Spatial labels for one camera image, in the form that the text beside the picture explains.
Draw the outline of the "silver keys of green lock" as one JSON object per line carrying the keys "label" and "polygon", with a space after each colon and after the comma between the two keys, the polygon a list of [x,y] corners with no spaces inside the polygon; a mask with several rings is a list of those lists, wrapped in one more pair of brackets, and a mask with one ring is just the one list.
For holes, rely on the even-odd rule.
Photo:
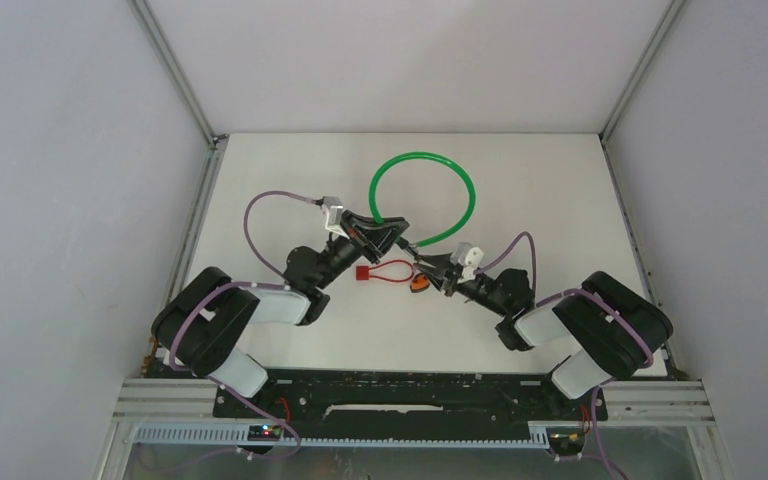
{"label": "silver keys of green lock", "polygon": [[404,250],[411,256],[411,258],[415,262],[420,262],[421,261],[421,254],[419,253],[419,251],[418,251],[418,249],[417,249],[417,247],[415,245],[408,243],[406,245],[406,247],[404,248]]}

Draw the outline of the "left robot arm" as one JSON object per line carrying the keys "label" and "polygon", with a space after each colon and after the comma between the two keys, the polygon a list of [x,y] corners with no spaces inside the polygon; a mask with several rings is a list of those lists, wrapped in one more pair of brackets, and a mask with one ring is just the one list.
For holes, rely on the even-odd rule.
{"label": "left robot arm", "polygon": [[278,284],[235,281],[207,267],[155,317],[151,334],[172,366],[236,391],[243,409],[264,416],[276,390],[267,369],[238,346],[246,327],[313,323],[330,301],[325,288],[360,259],[379,262],[408,227],[403,217],[376,221],[345,210],[322,250],[299,246],[288,253]]}

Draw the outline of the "red cable lock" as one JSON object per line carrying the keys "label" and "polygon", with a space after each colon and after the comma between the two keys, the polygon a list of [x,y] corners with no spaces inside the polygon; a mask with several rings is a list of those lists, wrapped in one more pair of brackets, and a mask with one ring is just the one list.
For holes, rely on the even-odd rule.
{"label": "red cable lock", "polygon": [[415,275],[415,267],[406,260],[396,259],[371,265],[355,267],[355,280],[358,282],[381,281],[387,283],[410,283]]}

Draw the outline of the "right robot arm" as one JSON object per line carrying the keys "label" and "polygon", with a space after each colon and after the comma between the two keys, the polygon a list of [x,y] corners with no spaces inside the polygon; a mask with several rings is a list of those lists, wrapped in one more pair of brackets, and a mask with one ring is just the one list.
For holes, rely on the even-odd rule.
{"label": "right robot arm", "polygon": [[577,342],[579,350],[550,371],[541,392],[543,408],[556,418],[570,416],[594,388],[650,367],[674,332],[661,309],[603,271],[539,301],[524,269],[492,277],[454,254],[419,255],[414,265],[445,296],[461,295],[499,316],[495,331],[511,351]]}

